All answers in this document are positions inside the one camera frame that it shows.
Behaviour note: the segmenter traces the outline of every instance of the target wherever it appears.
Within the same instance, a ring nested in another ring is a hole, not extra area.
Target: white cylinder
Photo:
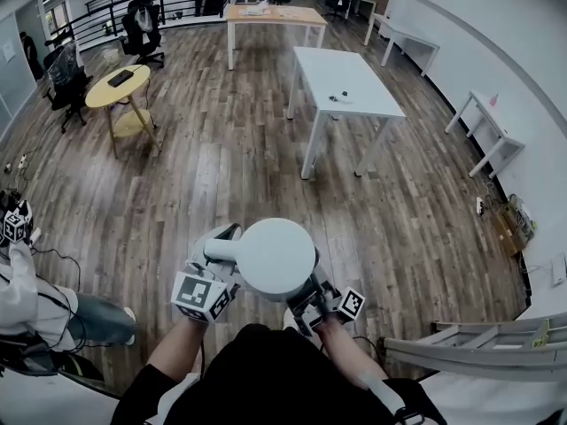
[[[203,252],[210,259],[237,261],[238,244],[239,241],[211,238],[206,241]]]
[[[295,296],[315,268],[315,245],[291,220],[265,219],[248,228],[235,252],[246,283],[270,301]]]

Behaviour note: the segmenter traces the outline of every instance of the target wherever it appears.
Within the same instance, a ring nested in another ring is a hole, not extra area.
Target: jeans
[[[124,344],[136,332],[136,322],[106,299],[77,293],[77,312],[67,326],[73,340]]]

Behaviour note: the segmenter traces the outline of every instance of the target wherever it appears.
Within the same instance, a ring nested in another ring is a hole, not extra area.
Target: wooden table
[[[108,81],[116,74],[128,69],[134,76],[122,83],[119,87],[111,87]],[[131,135],[138,134],[145,131],[151,138],[154,145],[161,151],[158,141],[153,135],[147,123],[150,121],[150,113],[145,109],[139,109],[136,102],[132,98],[132,93],[142,87],[150,78],[150,68],[146,65],[132,65],[117,69],[109,73],[106,77],[102,78],[98,83],[89,91],[86,103],[91,109],[105,108],[106,119],[108,121],[108,131],[110,132],[110,140],[113,144],[114,157],[118,158],[116,152],[116,138],[130,137]],[[113,126],[113,119],[111,116],[111,105],[127,98],[134,109],[132,112],[122,115],[116,124]]]
[[[228,22],[229,40],[229,70],[234,69],[234,49],[236,48],[237,24],[285,24],[299,25],[306,28],[303,45],[307,47],[309,43],[309,33],[311,27],[319,29],[317,47],[321,48],[322,39],[325,36],[327,21],[313,8],[302,8],[299,6],[277,6],[270,5],[265,14],[261,16],[245,16],[245,8],[231,4],[227,10],[226,20]]]
[[[372,33],[372,28],[374,27],[375,20],[379,21],[380,24],[384,24],[392,31],[392,34],[390,35],[390,42],[388,43],[388,47],[386,47],[386,52],[384,54],[384,57],[382,58],[381,66],[386,66],[386,61],[388,61],[388,57],[390,57],[390,52],[392,51],[394,41],[396,41],[396,36],[401,38],[408,38],[412,41],[416,41],[432,48],[432,52],[429,56],[429,60],[427,61],[427,65],[425,65],[425,68],[422,71],[422,77],[425,77],[425,75],[429,71],[431,63],[433,63],[433,60],[437,56],[437,52],[439,52],[439,46],[436,43],[431,42],[427,35],[423,34],[417,27],[413,26],[412,24],[408,22],[402,22],[400,20],[387,19],[382,14],[377,14],[375,12],[373,12],[370,16],[369,30],[366,34],[366,39],[364,40],[365,46],[369,45],[370,35]]]
[[[301,178],[308,179],[315,167],[317,149],[323,137],[325,123],[332,115],[373,116],[384,120],[377,131],[376,139],[367,148],[361,162],[354,170],[356,176],[362,176],[368,164],[376,156],[390,128],[404,120],[405,113],[359,54],[308,47],[293,49],[296,61],[287,118],[289,120],[293,118],[299,77],[302,73],[305,79],[303,82],[311,90],[311,96],[317,107],[307,154],[301,168]],[[340,67],[329,67],[329,65],[340,65]]]

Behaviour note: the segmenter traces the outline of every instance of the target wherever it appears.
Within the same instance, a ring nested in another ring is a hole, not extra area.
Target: poster on wall
[[[16,52],[14,51],[14,44],[11,39],[2,46],[2,52],[4,53],[6,63],[8,63],[12,58],[16,56]]]

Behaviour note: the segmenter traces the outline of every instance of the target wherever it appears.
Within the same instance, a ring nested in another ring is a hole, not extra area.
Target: white desk
[[[245,16],[245,9],[234,4],[229,5],[226,12],[226,20],[229,32],[227,40],[229,42],[229,70],[234,68],[234,49],[236,48],[236,25],[238,24],[285,24],[299,25],[305,27],[305,38],[303,45],[309,44],[309,34],[311,27],[319,30],[317,37],[317,47],[321,47],[322,39],[325,36],[327,21],[313,8],[302,8],[298,6],[276,6],[269,5],[268,11],[260,16]]]
[[[504,160],[493,170],[493,172],[488,175],[488,177],[492,180],[494,176],[500,173],[502,169],[511,162],[511,160],[517,155],[517,153],[519,153],[525,147],[525,145],[510,135],[509,130],[511,129],[511,127],[503,127],[502,124],[505,122],[505,120],[502,118],[498,110],[490,105],[490,99],[474,90],[469,92],[469,96],[467,97],[464,106],[461,108],[461,110],[459,110],[459,112],[454,115],[451,122],[449,122],[449,124],[445,128],[446,134],[449,133],[449,131],[461,118],[462,113],[465,111],[467,106],[470,104],[470,101],[472,101],[473,99],[484,118],[479,118],[477,122],[469,128],[467,137],[470,138],[473,135],[482,121],[487,121],[498,136],[498,142],[496,142],[496,144],[486,153],[486,155],[480,160],[480,162],[478,162],[478,164],[476,164],[475,167],[470,170],[469,176],[472,178],[475,174],[477,174],[480,169],[485,166],[490,158],[496,153],[496,151],[501,150],[505,145],[512,147],[511,154],[504,158]]]
[[[376,13],[373,13],[370,16],[369,31],[367,32],[366,39],[364,40],[365,46],[369,45],[370,35],[372,34],[372,28],[374,27],[374,21],[375,20],[378,20],[381,24],[386,25],[392,31],[392,35],[390,36],[390,42],[388,43],[388,47],[386,48],[384,58],[382,58],[382,67],[384,67],[386,65],[386,61],[388,61],[388,57],[390,57],[390,52],[392,51],[393,43],[395,41],[395,35],[397,35],[399,37],[408,38],[408,39],[411,39],[411,40],[416,41],[416,42],[421,43],[421,44],[425,44],[426,46],[433,48],[433,52],[431,53],[431,55],[429,57],[429,61],[427,62],[427,65],[425,66],[425,68],[422,71],[422,77],[425,77],[425,75],[429,71],[431,63],[433,63],[433,60],[435,59],[435,56],[437,55],[437,52],[439,52],[439,46],[436,43],[431,42],[427,38],[427,36],[425,34],[423,34],[417,27],[414,27],[413,25],[411,25],[407,22],[401,22],[401,21],[395,21],[394,22],[391,19],[387,19],[382,14],[376,14]]]
[[[361,2],[366,2],[372,4],[372,11],[370,14],[374,14],[374,10],[376,9],[376,2],[374,0],[351,0],[348,8],[346,9],[345,19],[348,19],[348,13],[351,11],[351,6],[353,6],[353,1],[356,3],[354,4],[354,14],[358,14],[358,11],[361,8]]]
[[[315,166],[317,145],[321,141],[328,116],[367,115],[384,118],[386,121],[380,124],[376,140],[366,150],[361,163],[354,171],[357,176],[362,176],[392,124],[403,120],[406,115],[359,54],[310,47],[293,49],[296,61],[287,118],[293,118],[301,73],[317,107],[307,155],[301,169],[301,178],[308,179]],[[340,67],[329,67],[329,65],[340,65]],[[348,96],[344,97],[343,91],[346,91]],[[333,96],[341,101],[332,101],[330,97]]]

